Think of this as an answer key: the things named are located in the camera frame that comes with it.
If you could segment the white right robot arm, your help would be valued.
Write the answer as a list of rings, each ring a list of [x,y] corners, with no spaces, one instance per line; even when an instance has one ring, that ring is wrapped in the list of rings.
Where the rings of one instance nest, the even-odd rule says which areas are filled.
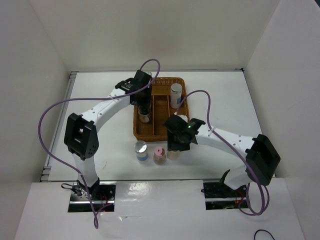
[[[252,182],[268,186],[281,160],[269,138],[263,134],[257,137],[238,135],[197,118],[187,122],[176,114],[165,121],[164,127],[167,129],[169,151],[188,151],[190,144],[196,144],[213,147],[240,158],[242,165],[227,170],[221,178],[219,191],[225,197]]]

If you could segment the silver-capped white spice bottle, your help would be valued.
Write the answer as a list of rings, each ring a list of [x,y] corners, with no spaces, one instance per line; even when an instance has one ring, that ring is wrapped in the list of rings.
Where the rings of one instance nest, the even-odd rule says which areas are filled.
[[[174,83],[170,87],[170,107],[177,109],[181,102],[182,96],[182,85],[179,83]]]

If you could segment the pink-capped spice bottle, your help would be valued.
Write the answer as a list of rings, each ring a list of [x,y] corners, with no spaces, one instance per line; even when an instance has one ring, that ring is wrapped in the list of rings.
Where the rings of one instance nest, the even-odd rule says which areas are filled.
[[[166,163],[165,149],[161,146],[157,146],[154,150],[153,161],[157,165],[164,165]]]

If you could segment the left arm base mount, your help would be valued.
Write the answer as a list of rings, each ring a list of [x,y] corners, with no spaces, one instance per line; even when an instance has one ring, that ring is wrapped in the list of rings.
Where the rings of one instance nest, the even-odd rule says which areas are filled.
[[[62,183],[61,188],[70,191],[69,213],[88,213],[92,211],[87,192],[81,189],[76,182]],[[90,195],[96,212],[114,212],[116,198],[116,183],[114,181],[101,181],[100,185]]]

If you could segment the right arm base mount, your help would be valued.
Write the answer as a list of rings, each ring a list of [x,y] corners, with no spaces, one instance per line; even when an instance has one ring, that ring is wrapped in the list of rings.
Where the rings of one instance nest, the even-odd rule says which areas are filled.
[[[233,190],[218,180],[205,180],[200,191],[204,195],[206,210],[229,210],[238,209],[239,204],[244,209],[249,208],[246,190],[246,185]]]

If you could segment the black-capped brown spice bottle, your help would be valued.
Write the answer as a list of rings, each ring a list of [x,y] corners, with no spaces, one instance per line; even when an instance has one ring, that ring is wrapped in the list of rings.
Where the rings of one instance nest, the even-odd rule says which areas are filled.
[[[151,105],[138,107],[138,117],[141,123],[148,124],[151,121]]]

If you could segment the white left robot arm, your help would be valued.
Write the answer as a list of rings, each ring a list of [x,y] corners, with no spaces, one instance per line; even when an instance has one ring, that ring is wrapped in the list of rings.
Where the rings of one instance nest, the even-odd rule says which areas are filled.
[[[79,170],[77,185],[88,200],[94,200],[100,193],[100,179],[94,160],[99,148],[99,130],[116,113],[130,105],[141,107],[145,112],[149,111],[151,81],[150,74],[137,70],[134,77],[117,83],[107,100],[81,114],[72,113],[67,118],[64,144]]]

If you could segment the yellow-capped spice bottle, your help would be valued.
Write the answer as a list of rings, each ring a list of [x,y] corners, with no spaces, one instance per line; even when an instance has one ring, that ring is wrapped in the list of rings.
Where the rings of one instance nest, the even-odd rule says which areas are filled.
[[[171,161],[175,161],[179,158],[181,152],[179,150],[168,150],[167,158]]]

